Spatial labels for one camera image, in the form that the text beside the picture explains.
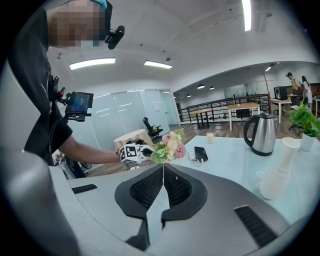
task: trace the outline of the smartphone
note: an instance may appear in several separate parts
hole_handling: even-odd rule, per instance
[[[208,161],[208,156],[206,153],[206,150],[203,147],[195,146],[194,147],[194,152],[195,152],[195,158],[201,161]]]

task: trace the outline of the black vent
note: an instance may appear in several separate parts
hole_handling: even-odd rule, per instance
[[[130,195],[147,210],[151,207],[163,185],[163,168],[130,187]]]
[[[235,208],[234,211],[260,248],[277,238],[277,235],[249,206]]]
[[[165,168],[164,187],[168,193],[170,208],[185,201],[192,193],[192,186],[189,181]]]
[[[93,185],[93,184],[89,184],[89,185],[85,185],[85,186],[78,186],[78,187],[74,187],[72,189],[73,193],[75,194],[79,194],[79,193],[82,193],[82,192],[87,192],[87,191],[90,191],[90,190],[94,190],[96,189],[97,186],[96,185]]]

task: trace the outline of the white vase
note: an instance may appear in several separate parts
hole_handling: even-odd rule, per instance
[[[310,137],[302,133],[301,149],[306,152],[310,152],[312,145],[315,142],[316,137]]]
[[[261,195],[269,200],[276,199],[287,189],[291,167],[300,147],[300,143],[294,138],[286,137],[282,142],[283,151],[278,163],[265,173],[259,186]]]

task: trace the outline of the kettle handle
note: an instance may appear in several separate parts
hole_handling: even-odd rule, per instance
[[[247,145],[249,147],[252,147],[252,145],[254,143],[256,132],[257,132],[256,126],[258,125],[259,120],[260,120],[260,115],[255,114],[255,115],[251,116],[244,124],[243,138],[244,138],[245,143],[247,143]],[[254,129],[253,129],[253,133],[252,133],[252,139],[249,140],[247,137],[247,133],[248,133],[249,125],[252,123],[255,123],[255,125],[254,125]]]

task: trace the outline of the person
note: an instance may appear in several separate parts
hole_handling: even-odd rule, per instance
[[[299,83],[298,80],[296,80],[296,79],[293,77],[293,75],[292,75],[291,72],[289,72],[289,73],[286,75],[286,77],[288,77],[288,78],[290,79],[293,90],[299,90],[299,89],[300,89],[301,84]]]
[[[302,76],[302,84],[304,86],[304,91],[303,91],[303,96],[308,98],[308,108],[310,110],[312,110],[312,92],[311,92],[311,87],[310,84],[308,82],[308,80],[306,79],[306,77],[303,75]]]
[[[71,0],[52,10],[40,8],[24,25],[8,53],[12,72],[40,112],[24,149],[49,165],[52,165],[49,132],[62,116],[57,105],[49,101],[51,66],[47,51],[49,47],[80,47],[83,43],[104,40],[106,32],[110,31],[105,27],[108,24],[105,22],[107,3],[106,0]],[[117,153],[79,143],[72,133],[65,122],[58,122],[53,133],[52,152],[59,149],[68,158],[88,164],[120,161]]]

